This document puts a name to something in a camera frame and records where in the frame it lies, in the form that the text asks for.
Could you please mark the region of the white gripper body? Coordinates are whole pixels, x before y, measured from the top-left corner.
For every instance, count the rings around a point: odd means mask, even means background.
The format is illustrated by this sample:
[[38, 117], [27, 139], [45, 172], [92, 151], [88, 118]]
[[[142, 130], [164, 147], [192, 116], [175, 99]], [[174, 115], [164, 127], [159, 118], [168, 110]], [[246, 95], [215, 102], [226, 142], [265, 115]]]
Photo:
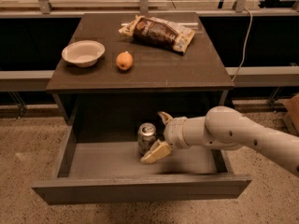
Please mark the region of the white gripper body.
[[177, 149], [187, 149], [190, 146], [186, 143], [183, 135], [183, 125], [187, 119], [185, 117], [170, 119], [164, 128], [164, 140]]

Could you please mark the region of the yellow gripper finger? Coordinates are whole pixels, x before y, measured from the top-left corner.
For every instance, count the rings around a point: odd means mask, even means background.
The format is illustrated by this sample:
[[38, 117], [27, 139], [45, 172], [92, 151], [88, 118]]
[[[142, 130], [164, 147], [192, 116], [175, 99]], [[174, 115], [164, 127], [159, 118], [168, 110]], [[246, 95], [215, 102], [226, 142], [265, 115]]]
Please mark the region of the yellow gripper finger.
[[171, 152], [172, 148], [167, 142], [157, 140], [140, 161], [143, 164], [152, 164], [168, 156]]
[[161, 118], [164, 125], [167, 125], [173, 119], [171, 115], [164, 111], [158, 111], [157, 114]]

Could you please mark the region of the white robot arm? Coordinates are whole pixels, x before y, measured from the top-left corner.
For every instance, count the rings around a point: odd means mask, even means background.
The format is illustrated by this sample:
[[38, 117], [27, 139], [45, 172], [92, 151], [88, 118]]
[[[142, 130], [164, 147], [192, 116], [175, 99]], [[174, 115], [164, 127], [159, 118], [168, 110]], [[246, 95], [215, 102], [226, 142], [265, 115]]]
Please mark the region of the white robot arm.
[[286, 171], [299, 176], [299, 137], [266, 128], [226, 107], [211, 108], [205, 116], [173, 118], [161, 111], [164, 139], [157, 140], [141, 158], [146, 164], [168, 156], [174, 149], [193, 146], [208, 149], [248, 147]]

